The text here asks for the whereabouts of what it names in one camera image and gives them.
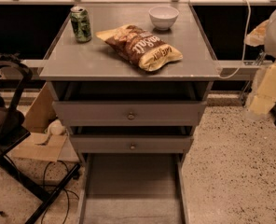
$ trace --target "white cable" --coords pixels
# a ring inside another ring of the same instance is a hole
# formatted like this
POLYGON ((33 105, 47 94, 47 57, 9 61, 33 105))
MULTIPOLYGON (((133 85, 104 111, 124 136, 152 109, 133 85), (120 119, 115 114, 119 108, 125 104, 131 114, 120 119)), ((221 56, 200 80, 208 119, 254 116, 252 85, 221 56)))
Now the white cable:
POLYGON ((235 74, 238 73, 238 71, 240 70, 240 68, 243 65, 243 60, 244 60, 244 55, 245 55, 245 51, 246 51, 246 44, 245 44, 245 38, 247 36, 247 32, 248 32, 248 27, 249 27, 249 23, 250 23, 250 17, 251 17, 251 7, 250 7, 250 3, 248 0, 243 0, 247 3, 248 6, 248 18, 247 18, 247 23, 246 23, 246 27, 245 27, 245 31, 244 31, 244 37, 243 37, 243 48, 242 48, 242 56, 241 56, 241 64, 240 66, 236 69, 236 71, 234 73, 232 73, 231 75, 227 76, 227 77, 221 77, 221 75, 219 76, 220 78, 223 79, 227 79, 227 78, 231 78, 233 77, 235 74))

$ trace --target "drawer front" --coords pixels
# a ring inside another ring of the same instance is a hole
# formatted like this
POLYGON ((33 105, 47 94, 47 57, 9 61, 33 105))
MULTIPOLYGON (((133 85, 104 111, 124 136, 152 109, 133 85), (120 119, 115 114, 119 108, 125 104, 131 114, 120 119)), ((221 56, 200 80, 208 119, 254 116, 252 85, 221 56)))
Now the drawer front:
POLYGON ((198 125, 205 102, 54 102, 65 126, 198 125))
POLYGON ((183 153, 192 144, 190 136, 71 135, 81 153, 183 153))

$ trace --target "drawer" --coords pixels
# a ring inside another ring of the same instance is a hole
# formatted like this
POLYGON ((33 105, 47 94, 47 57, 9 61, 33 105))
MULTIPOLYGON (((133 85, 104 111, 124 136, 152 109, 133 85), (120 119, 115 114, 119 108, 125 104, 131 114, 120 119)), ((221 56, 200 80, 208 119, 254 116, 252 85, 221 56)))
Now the drawer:
POLYGON ((93 154, 79 193, 77 224, 188 223, 176 154, 93 154))
POLYGON ((61 101, 202 101, 211 86, 208 81, 52 81, 54 96, 61 101))
POLYGON ((205 102, 95 101, 54 102, 65 126, 198 125, 205 102))
POLYGON ((71 135, 80 153, 184 153, 192 144, 190 136, 71 135))
POLYGON ((82 127, 70 136, 81 153, 183 153, 192 143, 189 127, 82 127))

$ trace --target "chip bag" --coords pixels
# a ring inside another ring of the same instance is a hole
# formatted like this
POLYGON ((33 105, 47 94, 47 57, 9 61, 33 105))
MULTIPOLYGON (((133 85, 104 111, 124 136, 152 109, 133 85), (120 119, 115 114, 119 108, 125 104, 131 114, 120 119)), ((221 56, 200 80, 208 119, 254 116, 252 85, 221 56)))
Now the chip bag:
POLYGON ((119 56, 145 71, 160 69, 168 62, 181 60, 183 55, 152 33, 134 25, 96 33, 119 56))

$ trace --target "yellow object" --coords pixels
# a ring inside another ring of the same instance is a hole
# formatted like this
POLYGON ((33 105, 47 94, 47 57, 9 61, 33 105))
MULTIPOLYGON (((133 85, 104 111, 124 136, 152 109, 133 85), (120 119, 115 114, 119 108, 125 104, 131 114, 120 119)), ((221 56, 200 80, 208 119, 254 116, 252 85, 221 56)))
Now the yellow object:
POLYGON ((276 104, 276 63, 267 68, 260 85, 250 94, 248 111, 254 115, 266 115, 276 104))

